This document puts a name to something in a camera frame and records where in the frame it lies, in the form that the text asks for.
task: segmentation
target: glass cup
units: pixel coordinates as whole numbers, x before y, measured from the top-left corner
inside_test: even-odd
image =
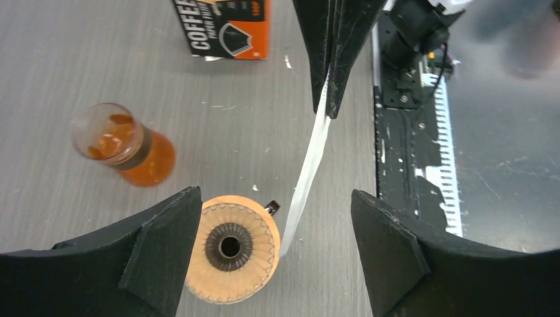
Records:
[[[155,186],[175,165],[175,149],[119,104],[97,104],[72,119],[74,146],[84,157],[113,168],[130,184]]]

